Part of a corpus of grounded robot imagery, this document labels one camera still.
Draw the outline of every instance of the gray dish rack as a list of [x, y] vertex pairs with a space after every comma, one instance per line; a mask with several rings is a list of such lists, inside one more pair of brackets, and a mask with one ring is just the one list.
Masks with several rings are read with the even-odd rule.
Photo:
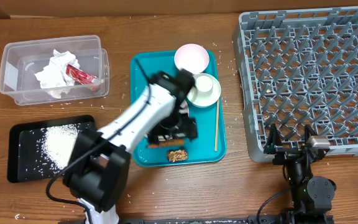
[[233, 45], [252, 160], [272, 160], [272, 123], [285, 147], [300, 147], [310, 124], [328, 155], [358, 156], [358, 7], [245, 12]]

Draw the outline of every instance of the pink bowl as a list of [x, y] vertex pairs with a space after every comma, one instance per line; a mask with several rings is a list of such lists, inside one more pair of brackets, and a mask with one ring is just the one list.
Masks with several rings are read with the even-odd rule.
[[177, 50], [174, 61], [179, 70], [185, 69], [193, 74], [199, 74], [208, 66], [209, 55], [200, 45], [186, 44]]

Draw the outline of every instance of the red wrapper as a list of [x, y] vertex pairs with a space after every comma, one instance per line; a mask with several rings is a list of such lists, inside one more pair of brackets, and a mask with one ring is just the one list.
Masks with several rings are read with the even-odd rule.
[[[79, 82], [81, 84], [93, 84], [98, 81], [98, 78], [96, 76], [85, 73], [73, 67], [72, 65], [67, 65], [66, 74], [69, 77], [72, 77], [72, 79], [74, 79], [76, 82]], [[94, 87], [88, 87], [88, 89], [92, 91], [96, 91], [98, 90], [98, 88], [99, 85]]]

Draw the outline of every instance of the clear plastic bin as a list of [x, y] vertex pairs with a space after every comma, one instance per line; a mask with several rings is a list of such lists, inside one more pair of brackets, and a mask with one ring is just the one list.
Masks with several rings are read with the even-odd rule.
[[[70, 51], [78, 59], [80, 69], [94, 75], [98, 81], [93, 84], [41, 89], [34, 74], [41, 72], [53, 57], [53, 50]], [[89, 87], [98, 86], [97, 91]], [[70, 90], [54, 98], [50, 90]], [[31, 40], [10, 43], [5, 46], [0, 69], [0, 92], [15, 99], [18, 105], [33, 105], [58, 101], [79, 100], [106, 96], [109, 93], [109, 60], [101, 48], [97, 35], [62, 37], [56, 39]]]

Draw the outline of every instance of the wood grain surface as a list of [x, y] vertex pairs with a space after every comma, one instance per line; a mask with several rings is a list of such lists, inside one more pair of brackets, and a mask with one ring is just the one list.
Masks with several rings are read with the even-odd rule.
[[[238, 14], [0, 20], [0, 63], [4, 46], [10, 42], [96, 34], [108, 52], [111, 67], [106, 98], [77, 100], [64, 106], [17, 106], [12, 98], [0, 94], [0, 223], [56, 223], [83, 218], [81, 208], [46, 197], [47, 180], [7, 181], [8, 135], [13, 125], [90, 114], [102, 127], [130, 104], [129, 63], [134, 55], [175, 50], [187, 43], [203, 45], [218, 60], [227, 154], [220, 162], [193, 166], [145, 169], [132, 162], [117, 212], [123, 218], [144, 219], [255, 215], [260, 205], [287, 183], [281, 167], [253, 162], [247, 153], [241, 82], [232, 47], [237, 22]], [[314, 163], [312, 170], [337, 184], [331, 212], [336, 223], [358, 223], [358, 157], [327, 157]], [[52, 193], [73, 198], [60, 181]], [[282, 196], [262, 213], [276, 214], [288, 206], [290, 196]]]

